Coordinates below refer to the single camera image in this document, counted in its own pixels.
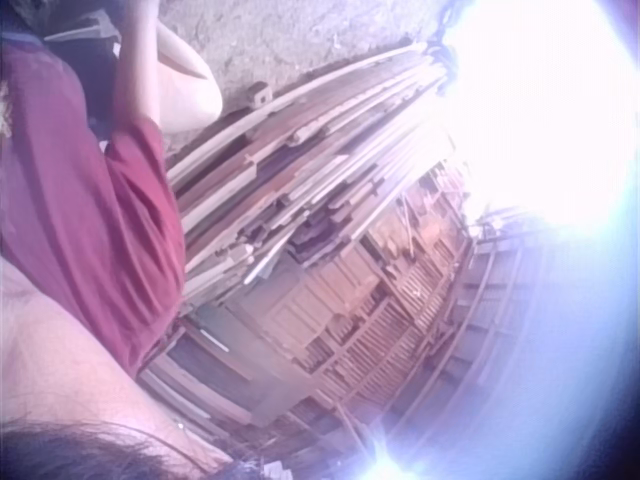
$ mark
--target sunlight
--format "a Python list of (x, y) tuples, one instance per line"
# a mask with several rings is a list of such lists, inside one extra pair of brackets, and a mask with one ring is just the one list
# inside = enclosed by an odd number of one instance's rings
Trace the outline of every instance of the sunlight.
[(493, 207), (556, 224), (606, 221), (636, 148), (633, 62), (584, 0), (477, 0), (446, 42), (457, 154)]

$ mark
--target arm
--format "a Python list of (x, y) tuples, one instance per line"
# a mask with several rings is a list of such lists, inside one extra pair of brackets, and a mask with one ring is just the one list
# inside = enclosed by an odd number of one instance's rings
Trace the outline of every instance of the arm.
[(128, 2), (114, 96), (117, 127), (147, 117), (160, 121), (157, 18), (159, 0)]

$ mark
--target shirt sleeve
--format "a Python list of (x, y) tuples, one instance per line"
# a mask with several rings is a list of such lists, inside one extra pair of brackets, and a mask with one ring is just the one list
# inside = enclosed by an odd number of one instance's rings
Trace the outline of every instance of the shirt sleeve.
[(185, 247), (180, 213), (165, 172), (160, 129), (142, 119), (116, 131), (105, 155), (122, 224), (128, 230), (128, 244), (120, 256), (130, 263), (129, 281), (138, 276), (133, 282), (136, 295), (153, 306), (150, 312), (174, 305), (171, 315), (175, 315), (184, 286)]
[(178, 257), (184, 258), (180, 213), (167, 180), (162, 133), (156, 123), (143, 118), (127, 130), (115, 131), (105, 155), (125, 214), (173, 244), (181, 253)]

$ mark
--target person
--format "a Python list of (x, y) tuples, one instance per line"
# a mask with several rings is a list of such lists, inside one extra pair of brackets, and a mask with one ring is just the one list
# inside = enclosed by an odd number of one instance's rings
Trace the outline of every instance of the person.
[(104, 153), (68, 65), (2, 30), (2, 478), (253, 478), (235, 463), (221, 471), (230, 458), (193, 441), (132, 378), (184, 282), (158, 127), (158, 4), (128, 2)]

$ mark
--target lens flare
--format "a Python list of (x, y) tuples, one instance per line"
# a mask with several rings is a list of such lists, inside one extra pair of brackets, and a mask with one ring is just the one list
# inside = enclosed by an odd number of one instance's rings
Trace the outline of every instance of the lens flare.
[(637, 148), (637, 72), (594, 1), (478, 0), (446, 43), (447, 123), (475, 199), (606, 221)]

